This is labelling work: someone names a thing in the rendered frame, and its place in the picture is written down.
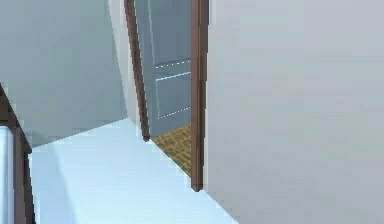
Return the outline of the grey-blue panelled room door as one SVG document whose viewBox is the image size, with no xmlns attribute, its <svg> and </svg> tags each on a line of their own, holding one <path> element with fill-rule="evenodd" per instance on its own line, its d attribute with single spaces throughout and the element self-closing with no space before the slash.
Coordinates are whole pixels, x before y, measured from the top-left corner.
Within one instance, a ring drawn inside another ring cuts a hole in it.
<svg viewBox="0 0 384 224">
<path fill-rule="evenodd" d="M 191 121 L 191 0 L 134 0 L 150 136 Z"/>
</svg>

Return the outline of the white room door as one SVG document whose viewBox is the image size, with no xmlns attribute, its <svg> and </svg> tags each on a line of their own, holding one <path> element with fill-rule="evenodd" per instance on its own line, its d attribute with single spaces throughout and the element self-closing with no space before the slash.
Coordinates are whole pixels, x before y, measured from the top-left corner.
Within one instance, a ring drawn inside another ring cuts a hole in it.
<svg viewBox="0 0 384 224">
<path fill-rule="evenodd" d="M 0 126 L 0 224 L 14 224 L 13 134 Z"/>
</svg>

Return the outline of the brown wooden door frame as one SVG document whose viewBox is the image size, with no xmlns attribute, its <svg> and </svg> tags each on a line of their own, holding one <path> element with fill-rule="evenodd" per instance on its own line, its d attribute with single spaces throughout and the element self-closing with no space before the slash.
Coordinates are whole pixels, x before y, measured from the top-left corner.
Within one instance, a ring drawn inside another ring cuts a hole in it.
<svg viewBox="0 0 384 224">
<path fill-rule="evenodd" d="M 204 188 L 209 0 L 191 0 L 191 121 L 155 138 L 149 132 L 134 0 L 123 0 L 123 7 L 142 138 L 154 142 L 170 157 L 190 177 L 191 188 L 199 192 Z"/>
</svg>

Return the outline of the dark brown door frame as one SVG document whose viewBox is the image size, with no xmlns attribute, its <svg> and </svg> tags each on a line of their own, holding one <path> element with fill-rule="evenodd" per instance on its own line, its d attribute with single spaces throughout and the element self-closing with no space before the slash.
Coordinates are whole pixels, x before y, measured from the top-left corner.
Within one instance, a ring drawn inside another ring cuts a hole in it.
<svg viewBox="0 0 384 224">
<path fill-rule="evenodd" d="M 29 165 L 32 149 L 1 84 L 0 126 L 13 134 L 14 224 L 36 224 Z"/>
</svg>

